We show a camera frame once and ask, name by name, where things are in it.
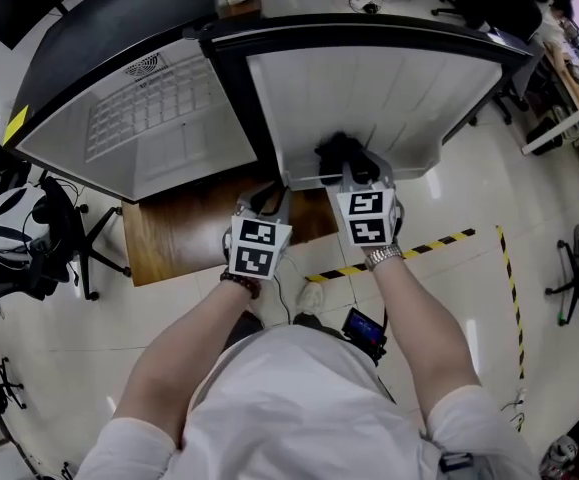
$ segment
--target person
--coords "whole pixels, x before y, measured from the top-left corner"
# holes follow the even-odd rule
[[[571,0],[553,0],[551,6],[542,17],[542,24],[536,32],[536,37],[544,44],[553,57],[558,71],[566,71],[565,59],[562,54],[562,44],[565,33],[560,22],[563,19],[573,20]]]
[[[260,331],[246,311],[258,283],[225,272],[145,349],[77,479],[537,479],[451,313],[397,244],[367,254],[426,436],[362,350],[313,314]],[[317,287],[304,293],[303,309],[322,305]]]

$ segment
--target wooden desk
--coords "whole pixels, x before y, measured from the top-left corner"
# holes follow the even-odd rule
[[[543,133],[540,137],[531,142],[531,144],[527,144],[525,147],[523,147],[522,153],[525,155],[531,153],[540,146],[546,144],[554,137],[557,137],[561,133],[567,131],[569,128],[577,126],[579,123],[579,85],[569,74],[569,71],[567,70],[560,71],[557,69],[556,62],[548,50],[545,50],[545,58],[549,61],[549,63],[553,67],[554,71],[556,72],[556,75],[558,76],[563,86],[567,90],[567,93],[569,93],[569,96],[573,100],[576,109],[569,117],[558,123],[551,130],[548,130],[547,132]]]
[[[222,235],[231,224],[239,195],[266,181],[255,167],[223,173],[197,185],[183,185],[131,205],[123,221],[134,286],[198,272],[225,263]],[[291,244],[338,232],[324,189],[294,192],[289,223]]]

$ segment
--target yellow and black hazard tape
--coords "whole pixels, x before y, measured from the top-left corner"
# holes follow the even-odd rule
[[[513,279],[513,272],[511,271],[511,261],[509,260],[509,252],[507,251],[507,242],[505,242],[505,235],[500,226],[496,226],[498,230],[498,237],[500,238],[500,246],[502,253],[505,256],[505,266],[507,267],[507,276],[509,277],[509,287],[511,288],[511,298],[513,299],[513,309],[516,314],[516,324],[518,326],[518,346],[520,347],[518,360],[520,363],[520,380],[525,378],[525,346],[523,343],[522,334],[522,320],[520,319],[520,305],[518,304],[518,293],[516,291],[516,282]]]
[[[453,244],[455,242],[459,242],[460,240],[464,240],[476,234],[475,229],[465,229],[460,233],[455,233],[453,235],[445,236],[444,238],[440,238],[428,244],[419,245],[418,247],[414,247],[410,251],[402,253],[403,257],[408,260],[411,258],[415,258],[416,256],[420,256],[429,251],[434,251],[436,249],[440,249],[445,245]],[[314,276],[308,276],[307,279],[309,281],[313,281],[316,283],[322,283],[329,279],[337,279],[338,277],[350,276],[353,274],[360,274],[361,272],[365,272],[367,270],[367,266],[364,263],[358,263],[357,265],[352,265],[350,267],[338,268],[336,270],[329,270],[328,272],[322,272],[321,274],[316,274]]]

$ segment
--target shoe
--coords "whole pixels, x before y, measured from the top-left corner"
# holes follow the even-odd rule
[[[320,283],[307,283],[298,300],[296,301],[296,313],[316,315],[322,311],[325,305],[325,292]]]

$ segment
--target wristwatch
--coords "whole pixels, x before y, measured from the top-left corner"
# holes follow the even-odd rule
[[[365,258],[365,265],[367,265],[370,272],[373,272],[373,269],[376,268],[378,263],[393,258],[394,256],[402,258],[402,251],[400,247],[398,247],[398,244],[385,245],[368,254]]]
[[[260,281],[258,281],[257,279],[254,279],[252,277],[240,276],[238,274],[232,274],[231,272],[228,271],[228,269],[225,269],[225,271],[222,274],[220,274],[220,280],[231,281],[232,283],[237,283],[241,286],[244,286],[247,290],[251,292],[251,298],[253,300],[256,300],[258,297],[260,297],[260,290],[262,289],[262,287],[260,286]]]

